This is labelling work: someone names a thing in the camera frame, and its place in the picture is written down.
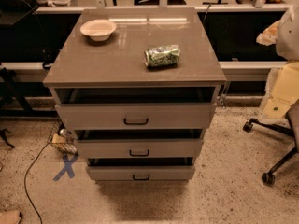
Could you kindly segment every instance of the speckled floor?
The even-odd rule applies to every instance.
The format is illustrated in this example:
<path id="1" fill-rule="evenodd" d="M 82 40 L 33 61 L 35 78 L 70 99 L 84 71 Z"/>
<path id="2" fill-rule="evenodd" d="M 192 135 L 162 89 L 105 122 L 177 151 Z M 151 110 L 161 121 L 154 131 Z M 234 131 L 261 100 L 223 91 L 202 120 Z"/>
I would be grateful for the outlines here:
<path id="1" fill-rule="evenodd" d="M 277 172 L 273 187 L 261 175 L 292 148 L 283 134 L 242 127 L 258 113 L 256 102 L 218 107 L 189 182 L 101 182 L 86 174 L 78 158 L 74 177 L 65 173 L 63 154 L 51 145 L 27 176 L 29 195 L 44 224 L 95 223 L 299 223 L 299 156 Z M 10 149 L 0 140 L 0 212 L 19 209 L 21 224 L 40 223 L 26 197 L 24 176 L 47 144 L 52 119 L 1 119 Z"/>

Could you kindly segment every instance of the caster wheel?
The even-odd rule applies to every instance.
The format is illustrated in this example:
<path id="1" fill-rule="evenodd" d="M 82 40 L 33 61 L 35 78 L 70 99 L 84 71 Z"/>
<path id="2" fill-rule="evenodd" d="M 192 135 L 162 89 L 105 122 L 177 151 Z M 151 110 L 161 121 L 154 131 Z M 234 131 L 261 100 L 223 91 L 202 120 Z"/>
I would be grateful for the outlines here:
<path id="1" fill-rule="evenodd" d="M 250 132 L 250 130 L 252 129 L 253 127 L 253 124 L 252 123 L 249 123 L 249 122 L 246 122 L 243 126 L 243 131 L 246 131 L 246 132 Z"/>
<path id="2" fill-rule="evenodd" d="M 268 186 L 272 186 L 275 183 L 275 176 L 272 174 L 268 174 L 268 173 L 263 173 L 262 175 L 262 181 L 268 185 Z"/>

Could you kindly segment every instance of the white bowl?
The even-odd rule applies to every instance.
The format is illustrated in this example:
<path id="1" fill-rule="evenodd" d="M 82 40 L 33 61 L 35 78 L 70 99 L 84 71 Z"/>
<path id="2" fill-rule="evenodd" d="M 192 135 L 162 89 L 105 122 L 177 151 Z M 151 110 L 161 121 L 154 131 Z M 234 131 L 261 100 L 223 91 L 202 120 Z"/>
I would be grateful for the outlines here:
<path id="1" fill-rule="evenodd" d="M 105 41 L 110 38 L 115 29 L 115 22 L 101 19 L 84 23 L 80 31 L 82 34 L 89 36 L 93 41 Z"/>

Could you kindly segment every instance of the drawer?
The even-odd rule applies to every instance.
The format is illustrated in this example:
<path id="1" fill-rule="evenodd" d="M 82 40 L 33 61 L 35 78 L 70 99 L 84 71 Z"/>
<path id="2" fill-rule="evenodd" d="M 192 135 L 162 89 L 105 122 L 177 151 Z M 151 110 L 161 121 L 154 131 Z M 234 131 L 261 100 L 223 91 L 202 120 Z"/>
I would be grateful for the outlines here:
<path id="1" fill-rule="evenodd" d="M 199 139 L 75 141 L 83 158 L 198 157 L 202 144 Z"/>
<path id="2" fill-rule="evenodd" d="M 68 130 L 209 127 L 216 105 L 56 105 Z"/>
<path id="3" fill-rule="evenodd" d="M 147 166 L 147 167 L 87 167 L 91 180 L 190 180 L 195 172 L 194 166 Z"/>

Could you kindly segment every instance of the drawer handle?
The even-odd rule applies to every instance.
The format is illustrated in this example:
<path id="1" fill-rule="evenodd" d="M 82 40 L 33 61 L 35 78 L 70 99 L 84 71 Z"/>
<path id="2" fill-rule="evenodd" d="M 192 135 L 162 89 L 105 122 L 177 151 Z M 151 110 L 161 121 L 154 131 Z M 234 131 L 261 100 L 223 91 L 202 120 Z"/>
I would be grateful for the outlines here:
<path id="1" fill-rule="evenodd" d="M 136 120 L 136 119 L 129 120 L 127 118 L 124 118 L 123 122 L 126 125 L 146 125 L 149 122 L 149 118 L 141 119 L 141 120 Z"/>
<path id="2" fill-rule="evenodd" d="M 143 178 L 136 178 L 135 175 L 133 175 L 133 180 L 134 181 L 147 181 L 147 180 L 150 180 L 150 175 L 148 175 L 147 177 L 143 177 Z"/>
<path id="3" fill-rule="evenodd" d="M 150 150 L 148 149 L 147 153 L 145 154 L 134 154 L 132 150 L 130 150 L 130 156 L 132 157 L 146 157 L 150 154 Z"/>

